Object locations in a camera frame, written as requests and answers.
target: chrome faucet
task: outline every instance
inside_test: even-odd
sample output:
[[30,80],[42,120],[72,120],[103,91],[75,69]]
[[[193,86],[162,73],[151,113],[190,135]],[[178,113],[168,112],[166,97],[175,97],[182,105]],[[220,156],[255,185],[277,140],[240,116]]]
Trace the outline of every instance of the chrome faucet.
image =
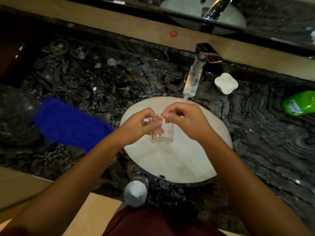
[[202,14],[203,19],[213,20],[217,21],[222,12],[225,10],[228,4],[230,4],[232,0],[216,0],[215,3],[207,9],[206,7],[203,8],[203,12],[205,11],[205,14]]
[[209,63],[220,63],[223,59],[208,43],[197,44],[195,62],[190,67],[183,92],[184,95],[189,97],[196,95],[202,69],[207,61]]

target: bottle label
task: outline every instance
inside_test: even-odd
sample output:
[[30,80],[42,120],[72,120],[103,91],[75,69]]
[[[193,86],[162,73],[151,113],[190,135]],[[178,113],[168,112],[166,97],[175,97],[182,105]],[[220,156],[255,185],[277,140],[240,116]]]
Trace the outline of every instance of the bottle label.
[[303,113],[303,111],[300,109],[300,107],[297,105],[297,103],[296,103],[296,101],[294,99],[292,99],[289,102],[289,107],[295,113],[298,113],[298,114],[302,114]]

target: hand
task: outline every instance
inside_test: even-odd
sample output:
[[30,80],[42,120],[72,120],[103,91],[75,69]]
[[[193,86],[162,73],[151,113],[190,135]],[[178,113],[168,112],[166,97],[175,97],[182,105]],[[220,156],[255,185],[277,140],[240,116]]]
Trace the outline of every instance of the hand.
[[189,138],[199,143],[215,132],[199,106],[194,103],[173,103],[161,116],[166,123],[178,125]]
[[162,126],[162,121],[145,122],[144,119],[155,116],[151,108],[146,108],[140,112],[133,114],[125,121],[116,131],[113,132],[117,136],[117,140],[121,148],[131,145],[143,137],[145,134],[151,134]]

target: green plastic bottle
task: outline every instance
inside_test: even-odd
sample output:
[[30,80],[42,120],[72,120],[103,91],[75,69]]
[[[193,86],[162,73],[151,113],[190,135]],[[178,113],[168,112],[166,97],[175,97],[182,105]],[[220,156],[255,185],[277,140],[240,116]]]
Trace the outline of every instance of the green plastic bottle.
[[315,91],[304,91],[286,98],[283,110],[291,116],[301,116],[315,112]]

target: glass cup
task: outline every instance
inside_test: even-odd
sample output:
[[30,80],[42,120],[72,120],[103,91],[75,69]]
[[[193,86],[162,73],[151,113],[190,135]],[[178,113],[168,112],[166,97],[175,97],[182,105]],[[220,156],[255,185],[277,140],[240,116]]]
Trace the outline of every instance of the glass cup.
[[162,126],[151,133],[151,142],[153,143],[172,143],[174,138],[174,124],[166,123],[160,114],[156,114],[149,118],[150,122],[162,121]]

